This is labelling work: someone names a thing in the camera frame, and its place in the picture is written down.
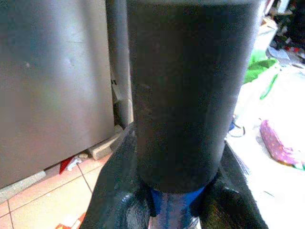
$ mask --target stainless steel appliance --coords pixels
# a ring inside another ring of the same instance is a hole
[[[113,134],[105,2],[0,3],[0,188]]]

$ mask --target wooden block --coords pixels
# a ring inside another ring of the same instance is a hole
[[[89,148],[89,152],[94,158],[94,160],[99,160],[102,157],[112,153],[112,149],[110,148],[110,146],[115,142],[115,140],[119,138],[121,132],[122,132],[122,128],[120,126],[116,126],[115,127],[116,134],[114,136]]]

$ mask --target black plastic pipe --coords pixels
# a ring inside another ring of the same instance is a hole
[[[188,193],[214,177],[264,0],[128,0],[138,172]]]

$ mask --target beige floor tile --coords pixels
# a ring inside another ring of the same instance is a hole
[[[13,229],[9,214],[2,216],[0,218],[0,228],[1,229]]]
[[[8,206],[8,202],[5,201],[4,203],[0,204],[0,217],[8,213],[9,213],[9,206]]]
[[[94,160],[93,158],[89,158],[84,162],[80,163],[79,166],[83,174],[88,173],[97,167],[104,166],[111,155],[107,155],[100,160]]]
[[[52,191],[53,189],[63,184],[68,183],[69,181],[79,176],[81,176],[81,171],[77,166],[75,166],[71,172],[66,170],[60,175],[58,174],[36,185],[33,185],[9,200],[10,210],[13,211],[16,208],[31,202],[32,200]]]
[[[98,167],[95,170],[92,170],[89,173],[86,173],[84,175],[86,181],[89,184],[89,187],[90,187],[91,191],[94,190],[95,183],[96,183],[96,180],[97,180],[97,178],[98,178],[98,176],[100,174],[101,169],[102,169],[102,167]]]
[[[91,192],[83,177],[13,211],[14,229],[54,229],[62,223],[71,227],[87,211]]]

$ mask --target purple polka dot fabric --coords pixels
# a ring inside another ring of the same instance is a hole
[[[289,165],[296,165],[299,163],[299,160],[294,157],[293,149],[283,145],[268,120],[262,122],[260,132],[262,139],[274,160]]]

